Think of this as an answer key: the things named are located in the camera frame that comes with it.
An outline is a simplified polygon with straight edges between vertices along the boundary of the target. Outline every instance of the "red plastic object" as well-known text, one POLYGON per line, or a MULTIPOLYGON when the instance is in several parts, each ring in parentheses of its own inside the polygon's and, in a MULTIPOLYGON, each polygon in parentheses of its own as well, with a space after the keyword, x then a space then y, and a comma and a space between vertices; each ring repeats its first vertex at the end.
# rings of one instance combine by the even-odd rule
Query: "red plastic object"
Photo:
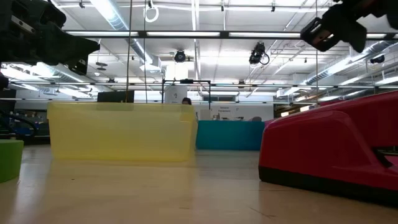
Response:
POLYGON ((264 130, 260 179, 398 205, 398 91, 280 118, 264 130))

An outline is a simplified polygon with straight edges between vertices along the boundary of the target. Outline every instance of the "teal counter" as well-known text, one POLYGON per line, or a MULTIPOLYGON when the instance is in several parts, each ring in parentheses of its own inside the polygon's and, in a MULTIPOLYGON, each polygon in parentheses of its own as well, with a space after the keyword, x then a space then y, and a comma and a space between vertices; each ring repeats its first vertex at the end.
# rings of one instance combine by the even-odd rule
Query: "teal counter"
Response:
POLYGON ((261 121, 199 121, 197 149, 259 151, 264 128, 261 121))

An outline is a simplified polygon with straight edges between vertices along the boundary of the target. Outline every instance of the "translucent yellow container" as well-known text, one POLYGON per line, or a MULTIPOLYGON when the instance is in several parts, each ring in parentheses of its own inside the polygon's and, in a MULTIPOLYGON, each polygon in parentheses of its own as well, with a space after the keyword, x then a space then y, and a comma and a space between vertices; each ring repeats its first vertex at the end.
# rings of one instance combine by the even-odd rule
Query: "translucent yellow container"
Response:
POLYGON ((56 159, 187 161, 195 150, 193 106, 49 103, 56 159))

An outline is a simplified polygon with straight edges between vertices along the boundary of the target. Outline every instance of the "floor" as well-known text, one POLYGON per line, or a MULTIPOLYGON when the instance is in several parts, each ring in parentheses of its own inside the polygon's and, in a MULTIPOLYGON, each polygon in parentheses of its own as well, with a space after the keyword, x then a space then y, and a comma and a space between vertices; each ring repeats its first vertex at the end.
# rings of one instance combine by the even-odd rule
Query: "floor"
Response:
POLYGON ((24 150, 0 184, 0 223, 398 223, 398 209, 260 182, 258 152, 198 152, 184 164, 56 161, 24 150))

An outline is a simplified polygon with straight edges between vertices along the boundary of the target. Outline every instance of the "green object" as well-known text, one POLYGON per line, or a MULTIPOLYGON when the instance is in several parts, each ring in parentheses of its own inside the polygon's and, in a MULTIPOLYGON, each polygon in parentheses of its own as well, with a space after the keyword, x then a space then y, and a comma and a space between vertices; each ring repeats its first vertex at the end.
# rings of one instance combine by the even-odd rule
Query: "green object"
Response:
POLYGON ((199 121, 197 149, 259 151, 264 128, 261 121, 199 121))
POLYGON ((23 141, 0 139, 0 183, 19 175, 23 148, 23 141))

